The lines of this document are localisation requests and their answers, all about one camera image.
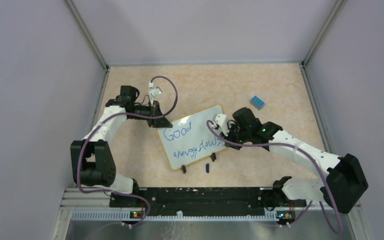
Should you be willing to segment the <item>light blue toy brick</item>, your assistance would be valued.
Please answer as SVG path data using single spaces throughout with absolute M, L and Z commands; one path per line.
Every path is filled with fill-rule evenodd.
M 255 107 L 257 110 L 261 110 L 265 106 L 265 102 L 259 97 L 254 96 L 250 99 L 250 104 Z

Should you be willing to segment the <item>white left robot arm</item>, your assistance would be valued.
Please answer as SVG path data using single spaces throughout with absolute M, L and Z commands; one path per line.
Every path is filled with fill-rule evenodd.
M 119 95 L 105 104 L 92 130 L 83 139 L 71 143 L 73 180 L 82 193 L 121 193 L 121 200 L 129 207 L 140 202 L 141 194 L 134 189 L 136 181 L 117 172 L 110 145 L 119 128 L 129 119 L 145 120 L 150 128 L 172 128 L 155 100 L 161 93 L 158 86 L 151 86 L 149 102 L 143 105 L 136 103 L 140 95 L 137 88 L 121 86 Z

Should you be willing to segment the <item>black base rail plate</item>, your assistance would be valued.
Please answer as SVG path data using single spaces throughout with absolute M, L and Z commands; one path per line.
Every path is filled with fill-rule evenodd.
M 144 210 L 149 203 L 151 217 L 174 216 L 178 211 L 186 217 L 253 217 L 307 206 L 305 200 L 289 200 L 279 189 L 264 187 L 148 187 L 133 194 L 139 198 L 113 193 L 109 206 Z

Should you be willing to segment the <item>yellow framed whiteboard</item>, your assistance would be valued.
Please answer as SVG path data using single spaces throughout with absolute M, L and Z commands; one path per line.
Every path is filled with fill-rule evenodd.
M 223 151 L 225 143 L 208 129 L 206 122 L 215 115 L 223 114 L 221 104 L 215 104 L 201 111 L 171 122 L 171 128 L 158 128 L 170 168 L 180 170 L 212 154 Z

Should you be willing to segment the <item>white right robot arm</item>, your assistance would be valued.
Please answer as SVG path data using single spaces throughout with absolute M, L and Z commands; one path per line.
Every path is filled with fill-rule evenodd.
M 277 205 L 287 206 L 292 200 L 312 200 L 348 214 L 368 189 L 356 156 L 350 153 L 340 156 L 311 146 L 274 122 L 262 123 L 247 107 L 240 108 L 232 117 L 228 119 L 224 114 L 214 117 L 225 146 L 236 150 L 257 146 L 287 157 L 317 175 L 313 180 L 287 178 L 273 192 Z

